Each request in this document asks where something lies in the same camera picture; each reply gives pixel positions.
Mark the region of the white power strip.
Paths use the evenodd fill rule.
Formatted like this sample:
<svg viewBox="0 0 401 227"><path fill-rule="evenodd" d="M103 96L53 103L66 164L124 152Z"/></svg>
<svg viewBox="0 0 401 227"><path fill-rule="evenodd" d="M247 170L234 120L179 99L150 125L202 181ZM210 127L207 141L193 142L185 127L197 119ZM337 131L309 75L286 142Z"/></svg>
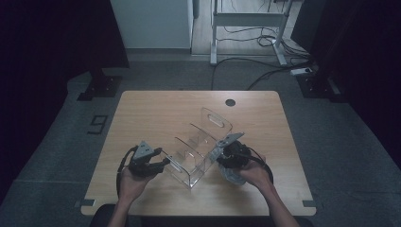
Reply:
<svg viewBox="0 0 401 227"><path fill-rule="evenodd" d="M290 74L292 76L301 76L301 75L305 75L305 74L310 74L312 72L313 72L312 69L309 67L290 70Z"/></svg>

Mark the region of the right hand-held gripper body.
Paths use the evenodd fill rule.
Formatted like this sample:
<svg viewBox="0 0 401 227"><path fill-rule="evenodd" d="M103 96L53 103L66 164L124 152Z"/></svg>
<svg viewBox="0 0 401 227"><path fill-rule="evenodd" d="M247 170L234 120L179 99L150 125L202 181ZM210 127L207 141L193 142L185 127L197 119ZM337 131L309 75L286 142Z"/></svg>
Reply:
<svg viewBox="0 0 401 227"><path fill-rule="evenodd" d="M238 141L243 135L244 132L231 133L217 142L217 161L220 165L225 168L240 168L249 163L251 149Z"/></svg>

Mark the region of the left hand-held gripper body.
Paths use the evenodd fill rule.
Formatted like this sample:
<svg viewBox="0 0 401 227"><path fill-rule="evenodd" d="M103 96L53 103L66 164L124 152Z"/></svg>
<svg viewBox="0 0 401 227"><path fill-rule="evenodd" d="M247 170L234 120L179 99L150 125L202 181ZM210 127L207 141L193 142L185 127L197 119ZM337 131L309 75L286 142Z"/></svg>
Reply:
<svg viewBox="0 0 401 227"><path fill-rule="evenodd" d="M147 177L157 175L164 171L163 168L158 168L157 163L150 163L153 156L154 149L150 147L145 141L142 141L131 156L129 163L130 172L138 177Z"/></svg>

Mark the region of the person's right hand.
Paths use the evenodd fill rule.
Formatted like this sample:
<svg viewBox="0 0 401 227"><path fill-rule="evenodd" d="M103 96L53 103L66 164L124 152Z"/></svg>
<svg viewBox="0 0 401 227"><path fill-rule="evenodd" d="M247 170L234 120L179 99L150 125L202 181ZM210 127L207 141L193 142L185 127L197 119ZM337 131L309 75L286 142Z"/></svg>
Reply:
<svg viewBox="0 0 401 227"><path fill-rule="evenodd" d="M256 160L250 160L245 166L237 169L237 174L247 183L255 186L259 190L271 189L272 182L268 172L264 168L266 158L264 156L257 157Z"/></svg>

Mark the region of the white cabinet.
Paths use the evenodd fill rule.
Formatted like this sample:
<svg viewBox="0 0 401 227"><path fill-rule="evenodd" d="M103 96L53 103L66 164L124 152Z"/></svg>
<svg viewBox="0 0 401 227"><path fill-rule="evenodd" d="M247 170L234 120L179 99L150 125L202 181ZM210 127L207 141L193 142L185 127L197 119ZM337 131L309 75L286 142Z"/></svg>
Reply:
<svg viewBox="0 0 401 227"><path fill-rule="evenodd" d="M111 0L126 48L190 49L192 0Z"/></svg>

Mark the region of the clear acrylic divided organizer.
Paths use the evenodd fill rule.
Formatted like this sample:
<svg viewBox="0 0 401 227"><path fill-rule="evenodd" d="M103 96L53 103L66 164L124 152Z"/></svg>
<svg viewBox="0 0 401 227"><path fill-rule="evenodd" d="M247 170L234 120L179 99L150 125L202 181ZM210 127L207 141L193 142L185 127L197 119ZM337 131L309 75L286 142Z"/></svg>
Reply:
<svg viewBox="0 0 401 227"><path fill-rule="evenodd" d="M190 123L188 131L176 136L171 148L161 157L169 160L165 166L173 179L191 189L215 162L210 152L232 131L233 125L223 116L207 108L200 109L200 122Z"/></svg>

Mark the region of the dark curtain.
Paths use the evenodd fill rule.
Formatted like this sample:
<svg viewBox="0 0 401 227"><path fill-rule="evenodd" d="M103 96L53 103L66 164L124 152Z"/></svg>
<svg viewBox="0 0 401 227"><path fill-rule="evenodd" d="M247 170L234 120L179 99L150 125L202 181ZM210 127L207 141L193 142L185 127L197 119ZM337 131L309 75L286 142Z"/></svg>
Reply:
<svg viewBox="0 0 401 227"><path fill-rule="evenodd" d="M0 203L59 113L68 81L127 64L111 0L0 0Z"/></svg>
<svg viewBox="0 0 401 227"><path fill-rule="evenodd" d="M401 0L304 0L290 39L401 169Z"/></svg>

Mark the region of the white metal desk frame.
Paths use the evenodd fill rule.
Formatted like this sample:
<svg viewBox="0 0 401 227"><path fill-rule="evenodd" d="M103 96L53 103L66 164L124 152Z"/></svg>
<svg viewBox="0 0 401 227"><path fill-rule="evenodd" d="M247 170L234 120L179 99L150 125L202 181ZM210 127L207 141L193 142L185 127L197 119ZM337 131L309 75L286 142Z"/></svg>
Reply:
<svg viewBox="0 0 401 227"><path fill-rule="evenodd" d="M210 46L210 63L218 63L218 39L219 26L262 26L278 27L276 38L272 40L272 49L281 66L287 65L284 49L281 47L283 34L288 22L293 0L288 0L286 8L282 12L219 12L218 0L211 0L212 39Z"/></svg>

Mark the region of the person's dark clothing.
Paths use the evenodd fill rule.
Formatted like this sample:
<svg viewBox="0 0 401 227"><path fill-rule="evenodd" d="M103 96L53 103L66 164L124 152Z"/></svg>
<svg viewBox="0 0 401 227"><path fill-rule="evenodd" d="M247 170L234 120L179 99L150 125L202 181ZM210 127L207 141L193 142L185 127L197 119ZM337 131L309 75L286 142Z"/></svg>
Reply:
<svg viewBox="0 0 401 227"><path fill-rule="evenodd" d="M107 227L114 204L97 209L90 227ZM296 217L301 227L314 227L307 218ZM124 227L276 227L270 217L127 217Z"/></svg>

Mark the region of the black stand base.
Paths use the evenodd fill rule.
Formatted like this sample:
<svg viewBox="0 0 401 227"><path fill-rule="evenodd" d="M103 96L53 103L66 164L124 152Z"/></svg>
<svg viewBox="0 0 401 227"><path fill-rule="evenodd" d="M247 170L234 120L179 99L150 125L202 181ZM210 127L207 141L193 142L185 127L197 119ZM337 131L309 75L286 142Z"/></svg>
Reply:
<svg viewBox="0 0 401 227"><path fill-rule="evenodd" d="M89 71L91 81L86 90L78 96L78 101L91 101L94 97L115 97L121 76L106 76L101 68Z"/></svg>
<svg viewBox="0 0 401 227"><path fill-rule="evenodd" d="M304 98L324 98L334 103L346 103L342 88L332 77L299 76L296 78Z"/></svg>

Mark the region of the person's left hand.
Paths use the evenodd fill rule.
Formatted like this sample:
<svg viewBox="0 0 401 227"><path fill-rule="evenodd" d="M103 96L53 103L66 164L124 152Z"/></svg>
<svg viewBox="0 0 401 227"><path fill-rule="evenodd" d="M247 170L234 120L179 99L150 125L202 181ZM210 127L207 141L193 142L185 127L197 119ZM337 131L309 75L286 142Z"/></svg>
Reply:
<svg viewBox="0 0 401 227"><path fill-rule="evenodd" d="M138 177L133 175L125 167L121 173L119 199L123 201L134 201L140 197L147 184L154 178L154 175L147 177Z"/></svg>

